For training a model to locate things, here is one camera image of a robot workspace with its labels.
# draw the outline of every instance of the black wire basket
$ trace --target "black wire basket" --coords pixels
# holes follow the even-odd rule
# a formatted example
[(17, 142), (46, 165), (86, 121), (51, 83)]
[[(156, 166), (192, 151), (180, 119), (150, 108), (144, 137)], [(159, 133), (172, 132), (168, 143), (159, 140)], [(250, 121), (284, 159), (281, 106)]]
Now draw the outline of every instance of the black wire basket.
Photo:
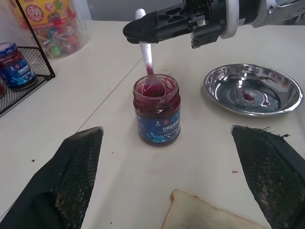
[(23, 89), (12, 90), (4, 83), (3, 80), (0, 79), (0, 85), (3, 88), (3, 91), (0, 92), (0, 117), (8, 112), (11, 108), (16, 106), (27, 96), (29, 96), (31, 93), (44, 85), (47, 81), (55, 77), (55, 73), (42, 50), (19, 1), (16, 0), (16, 3), (29, 27), (29, 30), (31, 31), (32, 36), (37, 43), (37, 47), (18, 47), (18, 50), (23, 54), (29, 66), (35, 72), (36, 80)]

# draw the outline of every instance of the bread slice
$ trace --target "bread slice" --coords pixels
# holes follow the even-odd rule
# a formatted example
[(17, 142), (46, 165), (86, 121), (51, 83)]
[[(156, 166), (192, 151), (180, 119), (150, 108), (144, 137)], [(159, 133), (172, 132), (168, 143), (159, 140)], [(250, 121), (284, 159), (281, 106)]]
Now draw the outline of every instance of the bread slice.
[(162, 229), (266, 229), (175, 189)]

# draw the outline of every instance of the table surface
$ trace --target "table surface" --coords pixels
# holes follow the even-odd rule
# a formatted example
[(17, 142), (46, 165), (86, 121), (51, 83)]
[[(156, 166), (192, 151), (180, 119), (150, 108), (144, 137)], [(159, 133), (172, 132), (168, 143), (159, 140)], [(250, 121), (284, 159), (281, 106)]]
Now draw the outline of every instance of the table surface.
[(305, 104), (279, 117), (245, 118), (215, 105), (201, 95), (200, 87), (216, 67), (252, 63), (282, 71), (305, 88), (304, 27), (243, 26), (235, 37), (196, 50), (190, 47), (190, 36), (155, 45), (155, 72), (173, 76), (180, 86), (182, 129), (173, 144), (154, 147), (138, 136), (132, 105), (133, 84), (145, 75), (139, 47), (122, 37), (123, 22), (88, 26), (89, 43), (53, 64), (57, 78), (0, 119), (0, 182), (5, 184), (0, 213), (66, 137), (103, 126), (95, 186), (82, 228), (159, 229), (176, 188), (268, 227), (245, 181), (231, 126), (270, 126), (273, 133), (290, 134), (287, 142), (305, 158)]

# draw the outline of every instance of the jar label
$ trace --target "jar label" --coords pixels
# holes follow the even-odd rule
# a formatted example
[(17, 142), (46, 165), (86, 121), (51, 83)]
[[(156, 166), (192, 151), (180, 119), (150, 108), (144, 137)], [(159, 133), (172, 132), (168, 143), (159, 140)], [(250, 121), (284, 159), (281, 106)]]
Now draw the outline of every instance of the jar label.
[(8, 87), (21, 86), (33, 79), (34, 76), (35, 74), (26, 60), (0, 68), (0, 77)]
[(137, 115), (140, 136), (149, 143), (166, 143), (180, 132), (180, 110), (165, 119), (150, 119)]

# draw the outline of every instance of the metal plate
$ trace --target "metal plate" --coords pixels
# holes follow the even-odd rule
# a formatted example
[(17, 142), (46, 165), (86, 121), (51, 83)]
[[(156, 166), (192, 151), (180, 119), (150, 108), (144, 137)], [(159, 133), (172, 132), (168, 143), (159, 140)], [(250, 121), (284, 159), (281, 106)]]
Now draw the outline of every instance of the metal plate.
[(244, 116), (282, 115), (303, 100), (302, 89), (289, 76), (252, 64), (232, 64), (211, 71), (203, 89), (220, 106)]

